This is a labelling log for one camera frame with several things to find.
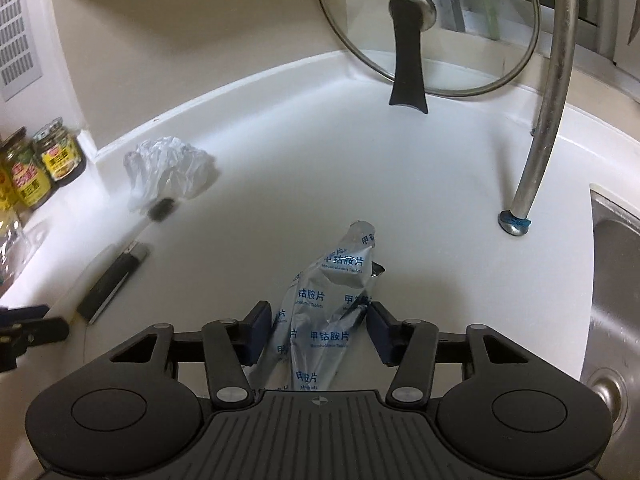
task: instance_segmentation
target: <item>crumpled plastic bag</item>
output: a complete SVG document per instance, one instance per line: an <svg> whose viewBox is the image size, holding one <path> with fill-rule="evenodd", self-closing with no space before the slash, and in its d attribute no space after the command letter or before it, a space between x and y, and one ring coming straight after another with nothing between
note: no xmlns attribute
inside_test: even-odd
<svg viewBox="0 0 640 480"><path fill-rule="evenodd" d="M129 209L146 210L160 198L193 198L214 173L213 158L177 137L145 140L126 153Z"/></svg>
<svg viewBox="0 0 640 480"><path fill-rule="evenodd" d="M267 346L248 371L252 388L329 389L370 300L374 236L373 225L354 222L335 248L294 278Z"/></svg>

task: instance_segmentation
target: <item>plastic bag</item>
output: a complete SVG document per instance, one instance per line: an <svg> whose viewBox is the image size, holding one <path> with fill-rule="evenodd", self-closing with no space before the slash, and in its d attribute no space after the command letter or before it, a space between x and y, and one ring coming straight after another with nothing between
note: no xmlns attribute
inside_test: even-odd
<svg viewBox="0 0 640 480"><path fill-rule="evenodd" d="M145 140L126 153L131 183L129 209L146 210L159 198L193 198L214 173L213 158L177 137Z"/></svg>
<svg viewBox="0 0 640 480"><path fill-rule="evenodd" d="M329 388L366 312L374 235L368 222L353 223L335 249L295 277L271 338L248 373L252 388Z"/></svg>
<svg viewBox="0 0 640 480"><path fill-rule="evenodd" d="M17 215L12 210L0 211L0 296L20 276L32 256L32 244Z"/></svg>

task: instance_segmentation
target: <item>yellow label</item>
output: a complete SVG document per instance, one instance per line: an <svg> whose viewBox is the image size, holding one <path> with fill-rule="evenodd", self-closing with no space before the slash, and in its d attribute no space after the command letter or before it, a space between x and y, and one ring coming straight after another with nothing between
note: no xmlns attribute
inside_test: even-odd
<svg viewBox="0 0 640 480"><path fill-rule="evenodd" d="M73 139L65 137L41 155L53 180L61 180L80 164L80 154Z"/></svg>
<svg viewBox="0 0 640 480"><path fill-rule="evenodd" d="M47 175L33 161L29 164L16 162L11 173L15 189L28 207L36 205L51 189Z"/></svg>
<svg viewBox="0 0 640 480"><path fill-rule="evenodd" d="M16 202L18 202L18 196L15 193L14 184L4 168L0 167L0 210L11 209Z"/></svg>

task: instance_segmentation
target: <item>sink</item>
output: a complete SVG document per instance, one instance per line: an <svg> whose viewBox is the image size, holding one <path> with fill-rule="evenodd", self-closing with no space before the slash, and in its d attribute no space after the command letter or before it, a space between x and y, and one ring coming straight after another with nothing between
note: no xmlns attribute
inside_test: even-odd
<svg viewBox="0 0 640 480"><path fill-rule="evenodd" d="M640 476L640 219L591 192L593 302L580 380L611 411L613 435L597 471Z"/></svg>

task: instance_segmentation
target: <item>jar lid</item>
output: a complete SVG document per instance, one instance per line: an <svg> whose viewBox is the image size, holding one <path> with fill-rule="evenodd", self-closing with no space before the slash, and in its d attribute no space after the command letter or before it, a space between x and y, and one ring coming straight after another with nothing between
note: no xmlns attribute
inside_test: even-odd
<svg viewBox="0 0 640 480"><path fill-rule="evenodd" d="M7 139L0 144L0 153L6 152L14 144L17 144L27 135L27 127L23 126L16 132L12 133Z"/></svg>
<svg viewBox="0 0 640 480"><path fill-rule="evenodd" d="M46 126L43 126L41 129L39 129L33 136L33 142L40 142L41 140L46 139L50 134L60 128L62 128L62 117L58 117Z"/></svg>

